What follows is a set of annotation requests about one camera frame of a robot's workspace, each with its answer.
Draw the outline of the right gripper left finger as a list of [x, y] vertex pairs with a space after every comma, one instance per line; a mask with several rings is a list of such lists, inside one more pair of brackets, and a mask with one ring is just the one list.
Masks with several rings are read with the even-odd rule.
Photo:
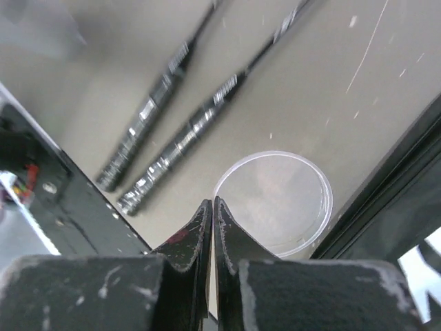
[[212, 202], [136, 256], [30, 255], [1, 274], [2, 330], [201, 330], [208, 316]]

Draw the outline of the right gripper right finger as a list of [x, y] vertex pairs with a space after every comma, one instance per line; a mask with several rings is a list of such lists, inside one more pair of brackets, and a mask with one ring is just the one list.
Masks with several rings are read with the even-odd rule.
[[407, 281], [375, 260], [284, 261], [257, 243], [216, 198], [220, 330], [421, 330]]

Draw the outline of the clear plastic tube lid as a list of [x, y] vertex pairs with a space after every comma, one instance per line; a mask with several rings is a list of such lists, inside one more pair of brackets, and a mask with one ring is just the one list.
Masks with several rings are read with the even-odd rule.
[[239, 226], [282, 259], [307, 259], [324, 237], [333, 192], [323, 171], [291, 152], [268, 150], [236, 162], [218, 181]]

